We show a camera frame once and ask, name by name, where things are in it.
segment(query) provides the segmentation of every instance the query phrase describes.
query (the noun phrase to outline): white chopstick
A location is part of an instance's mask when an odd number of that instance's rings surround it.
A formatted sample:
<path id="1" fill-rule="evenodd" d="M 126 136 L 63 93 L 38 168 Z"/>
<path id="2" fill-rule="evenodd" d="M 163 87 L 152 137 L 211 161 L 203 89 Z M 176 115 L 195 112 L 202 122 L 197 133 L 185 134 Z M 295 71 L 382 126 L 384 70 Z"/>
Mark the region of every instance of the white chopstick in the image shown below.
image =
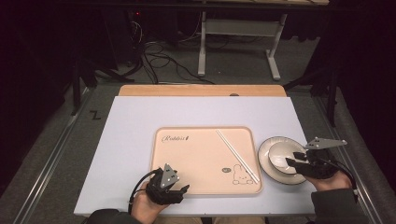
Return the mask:
<path id="1" fill-rule="evenodd" d="M 250 167 L 245 163 L 244 159 L 242 159 L 241 156 L 239 156 L 238 152 L 233 148 L 233 146 L 230 144 L 230 142 L 224 137 L 224 135 L 219 131 L 219 129 L 216 130 L 216 133 L 220 136 L 220 138 L 223 140 L 225 145 L 231 150 L 231 152 L 235 155 L 235 157 L 241 162 L 241 164 L 244 166 L 245 170 L 247 173 L 251 176 L 251 178 L 254 180 L 254 182 L 257 184 L 260 182 L 260 179 L 251 171 Z"/>

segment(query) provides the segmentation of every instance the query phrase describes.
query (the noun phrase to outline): gray carpet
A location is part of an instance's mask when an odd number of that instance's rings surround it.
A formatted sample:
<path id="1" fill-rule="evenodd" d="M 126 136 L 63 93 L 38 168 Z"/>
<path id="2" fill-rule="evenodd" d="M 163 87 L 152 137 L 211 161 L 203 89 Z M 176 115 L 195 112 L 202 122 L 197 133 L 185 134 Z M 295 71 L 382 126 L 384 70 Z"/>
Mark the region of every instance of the gray carpet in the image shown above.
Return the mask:
<path id="1" fill-rule="evenodd" d="M 253 43 L 243 43 L 251 40 L 251 37 L 237 40 L 222 49 L 208 49 L 205 79 L 216 84 L 285 84 L 302 75 L 317 43 L 316 41 L 299 43 L 295 39 L 281 41 L 276 52 L 276 62 L 282 79 L 275 82 L 269 74 L 262 47 L 269 45 L 270 42 L 263 39 Z M 218 40 L 209 42 L 212 48 L 221 45 L 222 43 Z M 148 49 L 148 52 L 156 52 L 156 50 L 158 46 L 153 46 Z M 192 73 L 196 73 L 198 46 L 194 45 L 194 42 L 189 42 L 188 46 L 180 45 L 177 49 L 165 46 L 164 52 L 175 58 L 178 63 L 188 67 Z M 158 67 L 165 63 L 165 61 L 153 61 L 153 64 Z M 161 82 L 200 83 L 180 68 L 180 75 L 178 75 L 177 67 L 172 63 L 156 68 L 155 71 Z M 144 69 L 132 77 L 137 82 L 150 83 L 150 78 Z M 63 153 L 56 163 L 48 185 L 35 204 L 35 209 L 32 214 L 29 214 L 28 223 L 81 223 L 83 221 L 84 217 L 74 216 L 73 210 L 106 123 L 107 114 L 114 96 L 118 94 L 120 85 L 114 81 L 100 80 L 98 87 L 86 94 L 89 95 L 87 103 L 82 107 L 72 132 L 64 142 Z M 332 138 L 339 134 L 342 139 L 348 141 L 347 154 L 352 158 L 356 171 L 361 177 L 360 187 L 369 193 L 372 204 L 383 223 L 396 223 L 396 216 L 393 214 L 396 210 L 394 192 L 364 145 L 347 111 L 342 93 L 337 94 L 338 105 L 335 110 L 337 127 L 335 129 L 330 128 L 326 119 L 323 118 L 318 103 L 320 99 L 311 98 L 307 87 L 295 88 L 289 91 L 288 95 L 294 103 L 307 140 L 315 136 Z M 64 127 L 72 118 L 70 116 L 73 109 L 71 96 L 71 91 L 66 94 L 66 103 L 49 119 L 45 130 L 38 137 L 21 169 L 0 199 L 0 223 L 12 223 L 22 208 L 41 169 L 56 147 Z M 92 111 L 97 111 L 96 117 L 100 119 L 92 119 Z M 368 209 L 374 216 L 373 221 L 380 223 L 375 217 L 375 209 L 370 203 L 368 204 Z M 305 217 L 269 217 L 269 220 L 271 224 L 306 222 Z"/>

